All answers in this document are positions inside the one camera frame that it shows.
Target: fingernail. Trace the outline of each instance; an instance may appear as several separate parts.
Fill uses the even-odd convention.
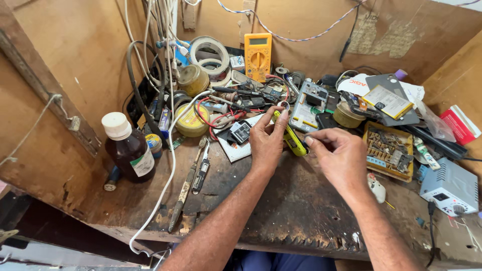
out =
[[[288,119],[288,110],[283,110],[281,113],[280,119],[287,120]]]
[[[311,144],[313,144],[313,139],[310,136],[307,136],[305,137],[305,142],[309,147],[311,147]]]

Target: phone battery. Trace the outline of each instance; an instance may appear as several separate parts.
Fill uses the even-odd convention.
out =
[[[231,136],[238,142],[238,145],[243,144],[249,138],[249,130],[251,125],[246,121],[241,121],[233,124],[230,128]]]

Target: knob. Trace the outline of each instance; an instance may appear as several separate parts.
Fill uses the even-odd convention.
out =
[[[458,216],[463,215],[465,213],[465,208],[462,205],[454,204],[452,206],[454,208],[454,213]]]

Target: yellow mobile phone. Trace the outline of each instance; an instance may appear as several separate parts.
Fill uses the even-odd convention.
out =
[[[276,122],[280,115],[281,113],[276,110],[274,111],[274,115],[271,119]],[[308,149],[303,146],[303,143],[295,134],[295,132],[291,129],[289,124],[286,126],[286,131],[284,132],[283,139],[284,141],[286,141],[286,143],[296,156],[305,156],[308,154]]]

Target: white tape roll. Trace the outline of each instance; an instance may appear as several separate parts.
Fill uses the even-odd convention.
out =
[[[196,59],[196,52],[202,48],[210,48],[216,51],[221,57],[221,66],[215,69],[206,69],[201,66],[201,69],[207,72],[208,75],[218,75],[225,71],[229,66],[229,55],[224,47],[224,45],[209,36],[199,36],[191,41],[190,46],[190,55],[191,55],[191,62],[193,64],[199,65],[199,61]]]
[[[221,60],[218,60],[218,59],[206,58],[206,59],[203,59],[203,60],[199,61],[198,65],[202,69],[205,69],[204,66],[206,66],[206,65],[215,65],[215,66],[220,67],[222,65],[222,62],[221,62]],[[212,87],[224,87],[225,85],[227,85],[227,83],[229,83],[229,80],[231,80],[231,67],[229,65],[228,65],[227,69],[225,70],[225,72],[226,72],[226,78],[224,78],[223,80],[221,80],[219,82],[217,80],[215,80],[215,82],[211,81],[211,77],[216,77],[216,76],[212,76],[212,75],[209,76],[209,78],[210,78],[209,81],[211,81]]]

